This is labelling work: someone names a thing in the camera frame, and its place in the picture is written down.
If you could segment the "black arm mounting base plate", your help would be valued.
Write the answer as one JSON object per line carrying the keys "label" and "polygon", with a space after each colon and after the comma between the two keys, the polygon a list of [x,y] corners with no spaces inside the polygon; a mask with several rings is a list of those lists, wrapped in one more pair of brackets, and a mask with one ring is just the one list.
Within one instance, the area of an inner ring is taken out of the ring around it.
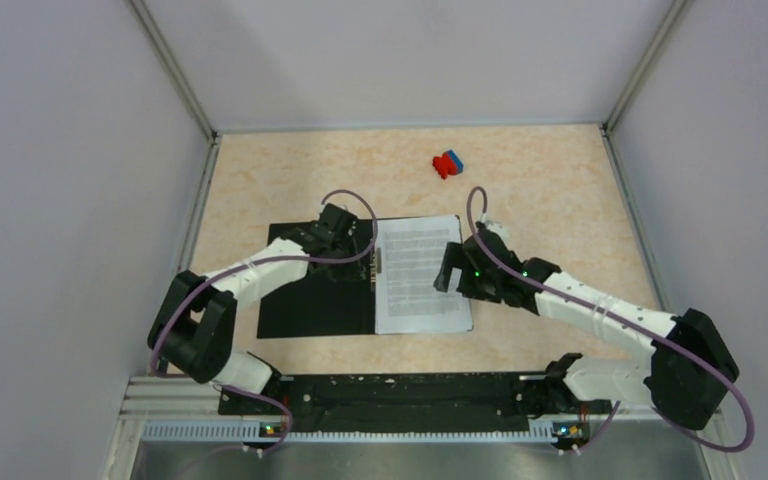
{"label": "black arm mounting base plate", "polygon": [[551,415],[607,414],[563,382],[529,372],[295,375],[272,380],[259,400],[222,390],[221,415],[288,409],[294,433],[483,433],[525,431]]}

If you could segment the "silver folder binder clip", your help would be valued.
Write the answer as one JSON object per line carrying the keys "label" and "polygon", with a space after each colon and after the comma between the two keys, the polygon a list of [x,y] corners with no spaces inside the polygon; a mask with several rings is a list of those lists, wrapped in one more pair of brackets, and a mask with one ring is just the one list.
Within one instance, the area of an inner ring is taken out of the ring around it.
{"label": "silver folder binder clip", "polygon": [[382,271],[381,266],[381,248],[374,247],[369,254],[369,285],[370,291],[375,292],[378,276]]}

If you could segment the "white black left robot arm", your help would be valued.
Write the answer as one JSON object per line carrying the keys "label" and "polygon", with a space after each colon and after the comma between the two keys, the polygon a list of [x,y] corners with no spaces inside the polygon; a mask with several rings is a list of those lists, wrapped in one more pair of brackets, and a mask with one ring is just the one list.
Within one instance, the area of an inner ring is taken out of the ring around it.
{"label": "white black left robot arm", "polygon": [[178,273],[147,336],[151,372],[158,374],[166,361],[198,384],[242,392],[257,413],[274,410],[281,397],[274,368],[233,346],[237,312],[291,283],[319,273],[337,280],[362,265],[374,250],[379,222],[370,218],[367,236],[358,234],[358,224],[355,214],[324,203],[317,219],[283,231],[224,270]]}

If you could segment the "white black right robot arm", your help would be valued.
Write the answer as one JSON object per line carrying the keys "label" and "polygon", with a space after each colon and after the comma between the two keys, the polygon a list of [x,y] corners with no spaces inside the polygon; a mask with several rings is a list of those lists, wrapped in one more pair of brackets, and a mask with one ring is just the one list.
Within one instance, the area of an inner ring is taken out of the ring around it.
{"label": "white black right robot arm", "polygon": [[702,430],[719,409],[739,369],[706,314],[651,310],[579,281],[539,257],[520,260],[496,226],[479,223],[465,242],[446,245],[434,287],[445,292],[452,274],[462,296],[521,308],[560,320],[628,354],[626,360],[567,353],[545,373],[546,397],[560,412],[584,401],[648,406],[670,422]]}

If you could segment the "white printed paper stack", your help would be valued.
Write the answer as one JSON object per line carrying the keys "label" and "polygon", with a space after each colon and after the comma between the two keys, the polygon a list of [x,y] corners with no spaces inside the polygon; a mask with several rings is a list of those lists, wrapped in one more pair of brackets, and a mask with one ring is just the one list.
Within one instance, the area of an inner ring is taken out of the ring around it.
{"label": "white printed paper stack", "polygon": [[448,242],[461,242],[456,215],[382,219],[375,246],[381,248],[382,271],[375,291],[375,333],[454,334],[473,329],[470,301],[454,290],[438,292],[437,276]]}

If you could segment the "teal and black file folder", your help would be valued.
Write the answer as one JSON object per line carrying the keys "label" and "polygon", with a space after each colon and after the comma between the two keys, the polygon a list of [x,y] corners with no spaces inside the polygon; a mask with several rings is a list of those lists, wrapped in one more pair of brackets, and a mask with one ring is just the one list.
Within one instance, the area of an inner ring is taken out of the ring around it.
{"label": "teal and black file folder", "polygon": [[[377,225],[358,222],[355,238],[360,249],[377,238]],[[369,256],[363,259],[368,279],[331,282],[309,275],[267,295],[260,304],[257,336],[284,339],[375,333],[375,292],[369,285]]]}

